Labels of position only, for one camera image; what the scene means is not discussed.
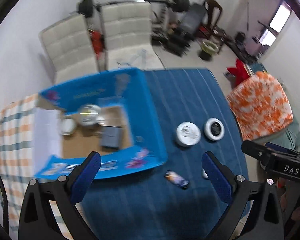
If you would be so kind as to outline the small white rounded case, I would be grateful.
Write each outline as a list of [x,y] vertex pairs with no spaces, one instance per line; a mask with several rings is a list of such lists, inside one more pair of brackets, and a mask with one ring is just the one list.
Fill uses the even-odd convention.
[[205,172],[204,169],[202,169],[202,177],[203,177],[204,179],[206,179],[206,180],[209,179],[209,177],[208,177],[208,175],[207,175],[207,173]]

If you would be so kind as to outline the small colourful tube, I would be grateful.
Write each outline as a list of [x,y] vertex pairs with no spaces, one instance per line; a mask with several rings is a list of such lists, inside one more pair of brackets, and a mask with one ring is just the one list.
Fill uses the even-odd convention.
[[189,187],[190,182],[174,171],[171,171],[171,170],[166,171],[165,178],[170,183],[179,187],[182,190],[186,190]]

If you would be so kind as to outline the white jar with black lid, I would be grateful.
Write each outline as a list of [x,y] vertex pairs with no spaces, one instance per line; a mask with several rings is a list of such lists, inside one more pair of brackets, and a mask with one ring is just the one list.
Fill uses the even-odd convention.
[[211,141],[219,141],[224,137],[225,128],[217,118],[209,118],[204,125],[204,134]]

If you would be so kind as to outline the grey square box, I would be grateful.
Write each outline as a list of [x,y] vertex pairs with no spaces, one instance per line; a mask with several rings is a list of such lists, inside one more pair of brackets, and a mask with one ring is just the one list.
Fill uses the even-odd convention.
[[104,126],[100,145],[103,148],[118,150],[122,144],[123,128],[114,126]]

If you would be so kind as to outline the small silver lid jar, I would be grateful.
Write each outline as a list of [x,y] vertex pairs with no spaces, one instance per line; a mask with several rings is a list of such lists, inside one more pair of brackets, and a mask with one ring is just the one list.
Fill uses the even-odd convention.
[[64,118],[61,120],[62,135],[72,135],[77,127],[77,124],[72,118]]

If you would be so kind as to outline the white jar with logo lid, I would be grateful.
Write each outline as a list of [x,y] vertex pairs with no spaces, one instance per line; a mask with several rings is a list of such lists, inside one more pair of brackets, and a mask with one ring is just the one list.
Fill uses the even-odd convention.
[[191,122],[182,122],[175,131],[175,140],[179,146],[191,147],[201,139],[199,127]]

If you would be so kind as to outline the silver round tin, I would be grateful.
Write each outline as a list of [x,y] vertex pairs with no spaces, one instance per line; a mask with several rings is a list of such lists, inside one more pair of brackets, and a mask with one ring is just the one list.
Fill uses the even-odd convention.
[[78,122],[82,126],[94,126],[102,117],[102,109],[98,105],[86,104],[78,110]]

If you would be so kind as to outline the orange floral cushion chair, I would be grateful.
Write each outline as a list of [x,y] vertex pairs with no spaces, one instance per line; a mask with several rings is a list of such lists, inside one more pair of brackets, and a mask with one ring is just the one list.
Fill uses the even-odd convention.
[[226,97],[242,139],[256,140],[281,132],[293,122],[288,97],[278,79],[256,72]]

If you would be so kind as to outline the plaid and blue tablecloth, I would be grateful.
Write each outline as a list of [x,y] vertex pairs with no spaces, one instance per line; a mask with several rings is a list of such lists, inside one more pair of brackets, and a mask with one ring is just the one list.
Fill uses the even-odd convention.
[[99,239],[203,239],[226,208],[202,177],[203,153],[248,174],[235,118],[209,69],[102,72],[40,95],[70,114],[118,103],[129,119],[133,146],[102,157],[82,201]]

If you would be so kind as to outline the blue cardboard box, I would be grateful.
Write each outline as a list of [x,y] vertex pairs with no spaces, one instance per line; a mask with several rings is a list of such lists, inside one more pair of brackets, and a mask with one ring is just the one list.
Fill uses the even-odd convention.
[[[69,174],[90,154],[101,155],[96,179],[124,176],[163,165],[167,151],[146,72],[126,68],[67,81],[39,94],[35,114],[34,170],[42,179]],[[78,122],[78,110],[98,105],[102,117],[94,126]],[[61,120],[72,118],[77,127],[62,135]],[[104,126],[123,128],[118,150],[100,145]]]

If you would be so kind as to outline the waste bin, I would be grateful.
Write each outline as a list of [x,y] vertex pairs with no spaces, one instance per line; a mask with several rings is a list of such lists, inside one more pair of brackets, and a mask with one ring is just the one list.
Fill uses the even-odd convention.
[[198,56],[204,61],[210,61],[219,52],[218,46],[210,40],[202,40]]

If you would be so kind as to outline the left white padded chair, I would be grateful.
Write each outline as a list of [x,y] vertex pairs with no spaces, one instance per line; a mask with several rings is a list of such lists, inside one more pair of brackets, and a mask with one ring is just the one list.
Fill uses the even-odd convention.
[[42,30],[40,41],[55,70],[59,84],[99,72],[86,19],[73,14]]

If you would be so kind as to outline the white padded chair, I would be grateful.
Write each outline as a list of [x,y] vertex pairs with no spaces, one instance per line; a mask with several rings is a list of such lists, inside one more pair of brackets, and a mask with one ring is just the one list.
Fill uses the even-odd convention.
[[86,19],[73,14],[42,30],[40,41],[55,70],[59,84],[99,72]]
[[141,70],[161,70],[164,65],[152,47],[152,6],[148,2],[123,2],[101,7],[101,26],[105,48],[105,68],[129,68],[127,61],[139,50],[147,50],[146,66]]

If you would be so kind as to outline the right white padded chair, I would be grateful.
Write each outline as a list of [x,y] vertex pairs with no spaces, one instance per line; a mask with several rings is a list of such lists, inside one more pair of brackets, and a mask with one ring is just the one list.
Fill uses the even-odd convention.
[[161,70],[164,65],[152,47],[152,6],[148,2],[123,2],[101,7],[101,26],[105,48],[105,68],[129,68],[127,61],[139,50],[147,50],[146,66],[141,70]]

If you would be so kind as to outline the barbell with rack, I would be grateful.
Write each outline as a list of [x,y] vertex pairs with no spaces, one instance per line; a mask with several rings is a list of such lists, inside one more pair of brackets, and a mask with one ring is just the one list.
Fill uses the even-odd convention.
[[168,12],[186,12],[189,0],[127,0],[95,3],[81,0],[77,12],[100,28],[91,29],[93,49],[100,71],[136,67],[161,70],[164,64],[153,45],[168,43]]

